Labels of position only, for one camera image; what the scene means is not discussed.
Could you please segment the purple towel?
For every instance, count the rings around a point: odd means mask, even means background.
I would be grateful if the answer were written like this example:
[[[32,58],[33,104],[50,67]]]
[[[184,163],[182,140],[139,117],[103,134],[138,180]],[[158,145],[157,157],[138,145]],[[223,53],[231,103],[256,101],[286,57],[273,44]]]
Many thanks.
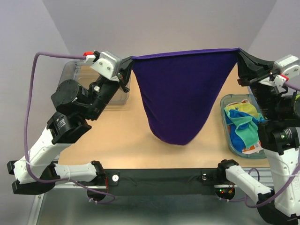
[[[150,130],[168,144],[186,145],[204,126],[239,48],[134,56]]]

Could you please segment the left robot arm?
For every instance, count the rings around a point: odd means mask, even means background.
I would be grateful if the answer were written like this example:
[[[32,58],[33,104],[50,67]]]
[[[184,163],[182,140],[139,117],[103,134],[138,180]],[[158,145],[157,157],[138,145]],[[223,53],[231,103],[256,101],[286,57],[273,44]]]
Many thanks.
[[[91,63],[98,78],[87,88],[74,79],[67,79],[57,87],[51,97],[56,111],[41,136],[31,148],[25,148],[21,159],[7,163],[9,174],[15,177],[14,194],[39,195],[58,184],[74,182],[86,188],[89,194],[108,195],[98,189],[99,185],[107,187],[109,184],[100,162],[60,165],[54,160],[91,130],[88,121],[99,118],[118,90],[129,92],[134,62],[131,57],[119,59],[108,52],[89,53],[84,60]]]

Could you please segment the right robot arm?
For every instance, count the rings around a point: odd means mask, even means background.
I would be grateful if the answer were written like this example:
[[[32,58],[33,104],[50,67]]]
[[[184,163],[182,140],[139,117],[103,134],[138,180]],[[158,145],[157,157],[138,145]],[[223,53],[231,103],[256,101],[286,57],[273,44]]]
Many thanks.
[[[236,161],[218,164],[216,179],[236,184],[253,202],[261,218],[272,225],[297,225],[300,221],[300,126],[299,89],[292,95],[288,82],[299,76],[300,60],[288,55],[267,61],[240,50],[238,83],[248,86],[265,118],[258,136],[270,165],[273,188],[246,173]]]

